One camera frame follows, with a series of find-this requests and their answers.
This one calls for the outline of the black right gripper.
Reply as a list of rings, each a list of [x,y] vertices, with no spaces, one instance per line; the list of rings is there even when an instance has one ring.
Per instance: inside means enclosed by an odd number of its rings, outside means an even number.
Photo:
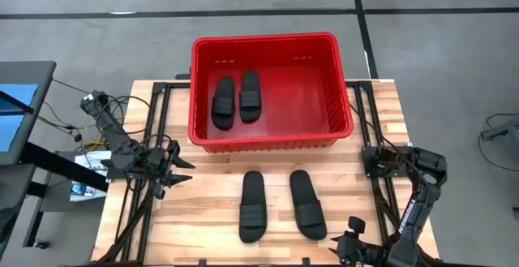
[[[337,248],[329,248],[329,251],[337,256],[345,267],[356,267],[365,264],[378,266],[383,259],[384,249],[379,245],[363,242],[360,235],[365,232],[366,223],[359,217],[350,216],[348,220],[349,230],[343,235],[331,238],[337,242]]]

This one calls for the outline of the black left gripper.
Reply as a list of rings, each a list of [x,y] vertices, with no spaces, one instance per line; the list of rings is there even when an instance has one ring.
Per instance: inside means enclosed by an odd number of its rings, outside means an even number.
[[[144,152],[139,155],[136,161],[135,177],[138,179],[154,181],[155,185],[153,186],[152,192],[157,199],[163,199],[165,195],[164,187],[172,187],[178,183],[193,179],[190,175],[173,174],[171,172],[171,166],[183,169],[195,169],[194,165],[180,158],[180,147],[176,140],[171,140],[167,143],[159,170],[148,170],[146,168],[146,157],[150,150],[151,149],[145,149]]]

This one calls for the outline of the black slide sandal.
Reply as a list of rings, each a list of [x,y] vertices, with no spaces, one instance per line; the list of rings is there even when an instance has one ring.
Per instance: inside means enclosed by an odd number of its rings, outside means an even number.
[[[243,243],[255,243],[266,232],[268,212],[264,177],[259,171],[248,171],[242,181],[238,234]]]
[[[244,123],[253,123],[261,115],[262,99],[260,80],[256,71],[246,71],[242,75],[239,93],[239,113]]]
[[[315,194],[310,175],[296,170],[290,175],[294,218],[299,231],[308,239],[319,241],[327,236],[324,211]]]
[[[212,98],[211,118],[213,124],[221,130],[229,130],[234,124],[235,86],[234,79],[221,77]]]

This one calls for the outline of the red plastic bin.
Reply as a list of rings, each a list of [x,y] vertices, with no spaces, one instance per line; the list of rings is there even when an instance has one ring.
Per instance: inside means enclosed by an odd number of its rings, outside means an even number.
[[[262,112],[239,113],[242,75],[256,71]],[[234,124],[216,127],[212,98],[223,76],[234,79]],[[187,134],[210,153],[328,147],[354,129],[340,50],[330,32],[201,37],[191,47]]]

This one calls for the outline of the white printed paper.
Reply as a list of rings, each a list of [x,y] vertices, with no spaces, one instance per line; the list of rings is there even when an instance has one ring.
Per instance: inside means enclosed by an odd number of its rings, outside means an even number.
[[[93,151],[88,153],[82,153],[80,155],[76,155],[74,158],[74,162],[90,170],[94,170],[98,174],[103,176],[107,175],[108,168],[104,166],[101,161],[109,160],[111,158],[110,151]]]

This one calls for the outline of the small printed box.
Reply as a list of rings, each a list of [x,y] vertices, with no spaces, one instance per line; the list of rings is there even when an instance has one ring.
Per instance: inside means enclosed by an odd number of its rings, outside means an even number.
[[[95,198],[96,189],[73,181],[69,190],[70,202],[80,202]]]

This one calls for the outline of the grey desk top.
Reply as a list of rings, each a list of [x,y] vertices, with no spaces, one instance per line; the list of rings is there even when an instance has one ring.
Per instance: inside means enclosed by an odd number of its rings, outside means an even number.
[[[35,170],[36,167],[32,164],[0,167],[0,260]]]

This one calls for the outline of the grey monitor blue screen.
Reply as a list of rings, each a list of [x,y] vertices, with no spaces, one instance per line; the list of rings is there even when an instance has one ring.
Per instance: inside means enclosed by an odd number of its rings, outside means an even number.
[[[32,114],[0,116],[0,166],[19,161],[56,66],[54,61],[0,62],[0,91],[33,108]]]

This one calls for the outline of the grey stand leg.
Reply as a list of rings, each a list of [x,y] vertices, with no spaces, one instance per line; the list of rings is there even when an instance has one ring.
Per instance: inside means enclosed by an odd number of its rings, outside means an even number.
[[[482,133],[485,141],[493,141],[498,136],[509,136],[512,140],[519,142],[519,127],[496,127]]]

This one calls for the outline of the black aluminium frame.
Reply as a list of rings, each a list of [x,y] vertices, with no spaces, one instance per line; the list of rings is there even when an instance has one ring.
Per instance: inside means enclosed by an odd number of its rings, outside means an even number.
[[[373,129],[356,125],[345,139],[321,149],[208,153],[187,135],[190,92],[186,81],[164,90],[160,81],[137,80],[131,90],[125,128],[137,140],[149,119],[165,125],[181,157],[191,163],[189,180],[154,202],[148,233],[136,231],[121,257],[145,265],[298,265],[304,258],[318,265],[337,262],[335,238],[352,216],[366,223],[362,236],[382,240],[372,185],[364,173],[361,149],[377,142]],[[246,172],[264,177],[268,225],[256,243],[238,236],[238,211]],[[311,241],[298,230],[290,193],[290,174],[305,170],[321,202],[326,239]]]

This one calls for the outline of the black stand frame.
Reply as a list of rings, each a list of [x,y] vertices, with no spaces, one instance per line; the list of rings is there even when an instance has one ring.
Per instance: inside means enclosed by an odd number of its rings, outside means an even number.
[[[79,211],[81,208],[92,210],[101,205],[99,198],[70,202],[69,187],[73,181],[94,187],[100,191],[107,191],[109,184],[106,177],[74,162],[76,153],[51,153],[42,147],[26,143],[19,161],[22,164],[32,164],[47,171],[43,183],[32,182],[27,193],[37,198],[36,208],[28,225],[23,246],[33,247],[36,235],[45,213],[65,213]]]

